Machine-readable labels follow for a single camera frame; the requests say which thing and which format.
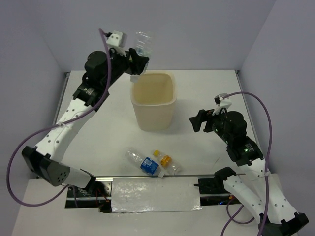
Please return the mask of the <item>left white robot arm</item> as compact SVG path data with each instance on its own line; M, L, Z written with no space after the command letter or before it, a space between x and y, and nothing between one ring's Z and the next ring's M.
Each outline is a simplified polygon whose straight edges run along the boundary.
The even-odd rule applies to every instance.
M74 92L57 126L34 147L23 148L22 156L30 170L52 186L72 185L85 196L103 190L104 185L92 174L63 164L63 156L79 130L98 111L95 105L102 105L109 96L106 87L124 73L142 74L148 62L149 57L139 55L133 48L125 55L120 55L113 48L108 54L103 51L90 53L84 65L82 83Z

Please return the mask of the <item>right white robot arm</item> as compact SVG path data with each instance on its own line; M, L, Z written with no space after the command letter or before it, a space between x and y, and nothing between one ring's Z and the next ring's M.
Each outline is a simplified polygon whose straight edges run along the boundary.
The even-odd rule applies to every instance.
M258 145L247 136L247 123L237 111L200 110L191 117L195 132L206 123L204 132L214 132L227 145L230 159L246 175L252 187L247 187L230 167L214 174L214 187L219 192L228 191L252 214L258 223L261 236L291 236L309 222L286 199L277 182L266 171L264 158Z

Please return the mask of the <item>clear bottle green-blue label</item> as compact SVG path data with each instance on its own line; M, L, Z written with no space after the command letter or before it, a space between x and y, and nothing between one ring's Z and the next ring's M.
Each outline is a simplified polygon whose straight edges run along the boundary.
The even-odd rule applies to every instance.
M153 50L154 36L154 33L150 31L136 33L136 39L133 48L137 51L139 55L148 57L148 64ZM141 75L131 75L130 81L136 83Z

